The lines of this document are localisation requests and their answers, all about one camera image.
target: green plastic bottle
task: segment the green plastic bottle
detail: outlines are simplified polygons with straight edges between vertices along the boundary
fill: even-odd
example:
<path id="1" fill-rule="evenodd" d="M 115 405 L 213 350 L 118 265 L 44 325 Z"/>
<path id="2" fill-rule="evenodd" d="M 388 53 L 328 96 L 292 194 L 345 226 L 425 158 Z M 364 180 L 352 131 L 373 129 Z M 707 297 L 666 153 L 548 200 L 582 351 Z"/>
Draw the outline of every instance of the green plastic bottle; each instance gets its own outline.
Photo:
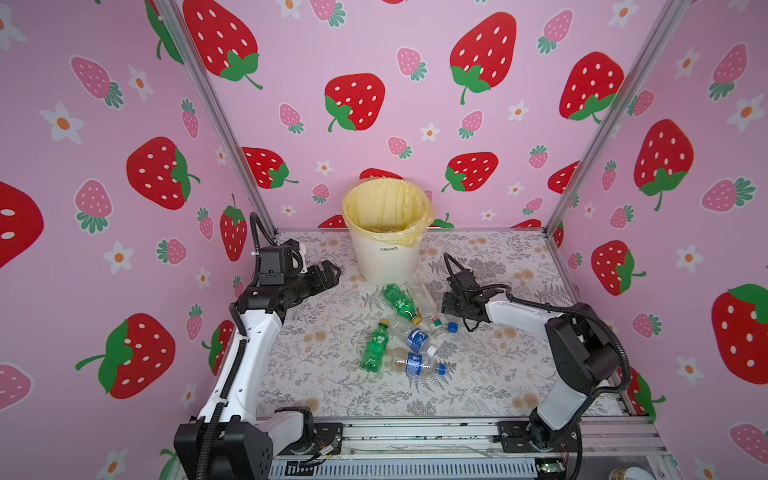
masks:
<path id="1" fill-rule="evenodd" d="M 382 359 L 389 341 L 389 322 L 386 319 L 379 321 L 379 327 L 373 330 L 371 341 L 368 342 L 366 352 L 360 360 L 360 368 L 368 372 L 378 372 L 382 369 Z"/>
<path id="2" fill-rule="evenodd" d="M 414 325 L 419 325 L 422 322 L 422 317 L 419 315 L 419 311 L 416 309 L 416 304 L 413 300 L 400 290 L 400 287 L 394 283 L 390 283 L 382 291 L 384 298 L 389 301 L 389 304 L 397 310 L 397 313 L 404 319 L 408 320 Z"/>

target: strawberry print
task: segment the strawberry print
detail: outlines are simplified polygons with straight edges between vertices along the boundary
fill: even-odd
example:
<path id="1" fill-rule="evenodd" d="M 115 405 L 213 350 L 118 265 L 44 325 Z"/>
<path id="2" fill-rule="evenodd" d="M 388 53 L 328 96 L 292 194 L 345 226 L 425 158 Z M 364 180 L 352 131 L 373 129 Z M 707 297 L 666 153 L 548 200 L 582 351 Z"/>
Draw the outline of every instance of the strawberry print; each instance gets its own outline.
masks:
<path id="1" fill-rule="evenodd" d="M 768 384 L 768 290 L 753 283 L 728 289 L 712 305 L 712 328 L 730 372 Z"/>
<path id="2" fill-rule="evenodd" d="M 0 181 L 0 268 L 43 233 L 43 216 L 27 194 Z"/>
<path id="3" fill-rule="evenodd" d="M 386 141 L 389 147 L 389 153 L 400 158 L 408 158 L 413 154 L 413 150 L 408 145 L 408 142 L 402 138 L 390 137 Z"/>
<path id="4" fill-rule="evenodd" d="M 613 228 L 622 229 L 627 226 L 627 223 L 632 223 L 633 218 L 634 208 L 631 205 L 624 205 L 623 208 L 619 207 L 614 211 L 608 223 Z"/>
<path id="5" fill-rule="evenodd" d="M 192 102 L 189 98 L 185 98 L 181 102 L 181 121 L 192 138 L 197 138 L 197 132 L 200 131 L 200 122 L 197 121 L 195 114 Z"/>
<path id="6" fill-rule="evenodd" d="M 78 55 L 73 55 L 69 63 L 74 75 L 93 98 L 103 100 L 108 107 L 115 110 L 120 110 L 125 104 L 120 85 L 110 81 L 109 74 L 104 67 L 93 60 Z"/>
<path id="7" fill-rule="evenodd" d="M 736 88 L 736 80 L 741 78 L 746 70 L 746 45 L 735 45 L 726 54 L 712 73 L 710 85 L 710 100 L 718 101 L 725 98 Z"/>
<path id="8" fill-rule="evenodd" d="M 280 121 L 288 127 L 292 134 L 301 135 L 304 132 L 304 124 L 301 123 L 301 115 L 295 108 L 288 104 L 280 105 Z"/>
<path id="9" fill-rule="evenodd" d="M 468 140 L 475 136 L 475 132 L 480 130 L 482 126 L 482 112 L 475 110 L 471 114 L 464 117 L 462 120 L 462 126 L 458 130 L 458 135 L 464 140 Z"/>
<path id="10" fill-rule="evenodd" d="M 187 338 L 193 342 L 203 328 L 203 307 L 195 303 L 187 315 Z"/>
<path id="11" fill-rule="evenodd" d="M 210 346 L 206 345 L 205 340 L 203 340 L 203 347 L 210 350 L 208 353 L 208 366 L 214 375 L 219 374 L 221 363 L 224 361 L 225 350 L 230 344 L 234 327 L 234 323 L 229 320 L 224 320 L 216 328 L 213 336 L 210 338 Z"/>
<path id="12" fill-rule="evenodd" d="M 197 222 L 200 228 L 200 235 L 205 240 L 212 240 L 214 238 L 214 219 L 208 214 L 208 209 L 200 207 L 197 211 Z"/>
<path id="13" fill-rule="evenodd" d="M 397 51 L 397 66 L 411 81 L 421 81 L 427 76 L 427 64 L 422 61 L 422 54 L 413 48 L 403 47 Z"/>
<path id="14" fill-rule="evenodd" d="M 558 43 L 568 36 L 573 21 L 573 10 L 563 10 L 552 17 L 544 25 L 544 34 L 538 39 L 538 52 L 542 55 L 549 55 L 551 51 L 555 50 Z"/>
<path id="15" fill-rule="evenodd" d="M 619 296 L 629 290 L 633 276 L 645 276 L 634 272 L 634 257 L 624 242 L 613 240 L 600 245 L 592 252 L 592 271 L 608 293 Z"/>
<path id="16" fill-rule="evenodd" d="M 259 47 L 248 27 L 214 0 L 184 0 L 181 8 L 205 68 L 230 81 L 245 77 L 262 90 L 248 76 L 259 67 Z"/>
<path id="17" fill-rule="evenodd" d="M 632 320 L 632 328 L 647 339 L 661 334 L 661 322 L 653 313 L 641 313 Z"/>
<path id="18" fill-rule="evenodd" d="M 233 262 L 237 262 L 243 253 L 243 243 L 248 236 L 246 223 L 243 211 L 237 208 L 235 196 L 232 194 L 232 204 L 224 209 L 219 219 L 219 231 L 227 256 Z"/>
<path id="19" fill-rule="evenodd" d="M 128 182 L 143 197 L 168 210 L 178 210 L 190 196 L 190 178 L 200 178 L 187 172 L 187 159 L 174 142 L 155 137 L 141 145 L 128 157 Z"/>
<path id="20" fill-rule="evenodd" d="M 714 184 L 701 197 L 701 206 L 724 214 L 734 207 L 741 208 L 748 204 L 755 197 L 756 190 L 757 187 L 748 178 L 740 177 L 736 181 L 726 178 Z"/>
<path id="21" fill-rule="evenodd" d="M 21 367 L 0 362 L 0 412 L 26 399 L 34 384 L 32 377 Z"/>
<path id="22" fill-rule="evenodd" d="M 624 71 L 605 53 L 593 51 L 574 65 L 563 95 L 560 116 L 569 120 L 584 120 L 611 106 L 616 91 L 624 81 Z"/>
<path id="23" fill-rule="evenodd" d="M 344 5 L 336 0 L 310 0 L 312 11 L 321 22 L 328 22 L 331 28 L 339 28 L 344 25 L 346 12 Z"/>
<path id="24" fill-rule="evenodd" d="M 275 152 L 265 148 L 243 147 L 243 153 L 259 187 L 270 189 L 282 187 L 285 182 L 299 183 L 298 180 L 288 180 L 288 165 Z"/>
<path id="25" fill-rule="evenodd" d="M 462 105 L 467 89 L 482 93 L 507 77 L 517 34 L 515 17 L 498 12 L 480 22 L 456 43 L 450 63 L 453 81 L 464 87 Z"/>
<path id="26" fill-rule="evenodd" d="M 488 181 L 498 167 L 498 157 L 491 152 L 479 152 L 476 154 L 463 154 L 453 157 L 448 162 L 445 170 L 445 185 L 441 193 L 449 186 L 458 192 L 472 192 Z"/>
<path id="27" fill-rule="evenodd" d="M 343 75 L 326 85 L 326 111 L 346 130 L 368 130 L 376 121 L 384 102 L 384 83 L 372 73 Z"/>
<path id="28" fill-rule="evenodd" d="M 94 235 L 109 227 L 107 218 L 112 215 L 112 200 L 100 181 L 86 180 L 74 195 L 74 205 L 79 210 L 74 218 L 84 232 Z"/>
<path id="29" fill-rule="evenodd" d="M 634 184 L 649 197 L 659 196 L 654 208 L 659 211 L 664 192 L 680 185 L 694 164 L 694 147 L 672 120 L 653 124 L 643 140 L 634 165 Z"/>
<path id="30" fill-rule="evenodd" d="M 176 343 L 168 331 L 146 313 L 129 316 L 107 337 L 106 352 L 79 362 L 80 370 L 88 363 L 103 359 L 98 381 L 104 391 L 116 399 L 128 399 L 146 389 L 170 367 Z"/>

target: blue bottle label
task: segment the blue bottle label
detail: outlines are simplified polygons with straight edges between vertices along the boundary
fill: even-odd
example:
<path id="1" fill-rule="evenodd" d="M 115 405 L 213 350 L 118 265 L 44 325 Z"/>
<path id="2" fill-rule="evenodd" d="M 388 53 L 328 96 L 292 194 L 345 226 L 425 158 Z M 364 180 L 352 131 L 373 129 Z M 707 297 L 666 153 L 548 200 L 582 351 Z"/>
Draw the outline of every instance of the blue bottle label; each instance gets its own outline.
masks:
<path id="1" fill-rule="evenodd" d="M 408 364 L 406 365 L 406 373 L 409 375 L 421 375 L 422 374 L 422 356 L 415 353 L 408 354 Z"/>

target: table surface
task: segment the table surface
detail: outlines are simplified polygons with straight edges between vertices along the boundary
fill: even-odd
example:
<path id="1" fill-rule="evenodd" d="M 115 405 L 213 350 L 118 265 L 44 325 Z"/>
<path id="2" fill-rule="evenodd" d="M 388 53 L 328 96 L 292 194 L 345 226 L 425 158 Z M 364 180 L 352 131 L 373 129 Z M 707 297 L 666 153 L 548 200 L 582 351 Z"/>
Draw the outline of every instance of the table surface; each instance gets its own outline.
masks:
<path id="1" fill-rule="evenodd" d="M 546 396 L 556 372 L 544 339 L 509 326 L 463 325 L 440 344 L 445 377 L 403 372 L 364 372 L 360 357 L 381 318 L 394 310 L 380 289 L 360 275 L 349 233 L 287 231 L 306 245 L 309 264 L 331 260 L 343 273 L 338 286 L 289 310 L 262 379 L 257 415 L 284 406 L 309 406 L 334 416 L 521 416 Z M 514 295 L 571 305 L 557 267 L 539 232 L 429 231 L 421 246 L 418 276 L 435 303 L 448 290 L 443 252 L 475 271 L 478 283 L 508 283 Z M 389 346 L 399 345 L 390 338 Z M 587 415 L 622 415 L 614 396 L 601 396 Z"/>

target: trash can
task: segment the trash can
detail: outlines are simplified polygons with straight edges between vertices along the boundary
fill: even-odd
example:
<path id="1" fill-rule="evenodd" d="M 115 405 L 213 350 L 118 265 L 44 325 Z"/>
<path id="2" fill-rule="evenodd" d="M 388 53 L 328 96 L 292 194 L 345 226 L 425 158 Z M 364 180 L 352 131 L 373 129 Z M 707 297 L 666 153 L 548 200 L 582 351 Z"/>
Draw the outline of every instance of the trash can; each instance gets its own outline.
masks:
<path id="1" fill-rule="evenodd" d="M 422 237 L 435 221 L 421 188 L 395 178 L 367 180 L 344 197 L 342 214 L 366 280 L 386 286 L 413 277 Z"/>

